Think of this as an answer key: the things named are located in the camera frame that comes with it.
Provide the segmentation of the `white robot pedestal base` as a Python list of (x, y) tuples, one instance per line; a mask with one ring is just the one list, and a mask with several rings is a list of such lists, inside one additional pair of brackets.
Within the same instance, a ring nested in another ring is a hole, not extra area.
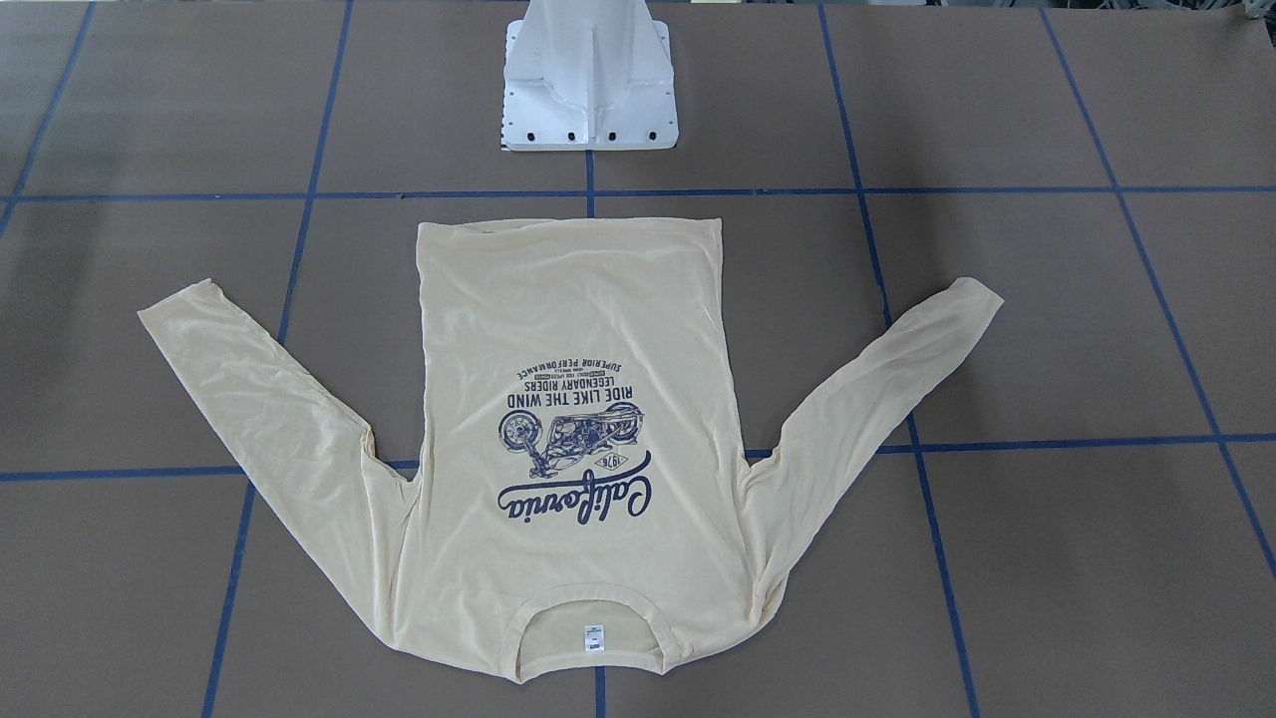
[(503, 150), (674, 149), (669, 27), (644, 1), (532, 1), (507, 24), (501, 99)]

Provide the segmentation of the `brown paper table cover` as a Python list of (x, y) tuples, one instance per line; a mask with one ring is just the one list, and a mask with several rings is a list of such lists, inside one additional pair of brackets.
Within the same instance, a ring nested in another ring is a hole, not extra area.
[[(1221, 11), (655, 3), (674, 150), (498, 148), (522, 3), (3, 5), (5, 717), (1273, 714), (1273, 46)], [(421, 221), (718, 217), (749, 457), (954, 277), (1004, 298), (798, 564), (656, 676), (362, 627), (137, 312), (214, 278), (421, 443)]]

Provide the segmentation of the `cream long sleeve shirt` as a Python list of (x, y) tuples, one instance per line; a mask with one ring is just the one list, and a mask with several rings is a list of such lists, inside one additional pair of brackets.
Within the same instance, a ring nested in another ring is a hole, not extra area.
[(749, 463), (716, 219), (419, 227), (419, 472), (202, 281), (140, 319), (285, 528), (384, 645), (524, 684), (738, 647), (893, 429), (1003, 301), (970, 277), (889, 324)]

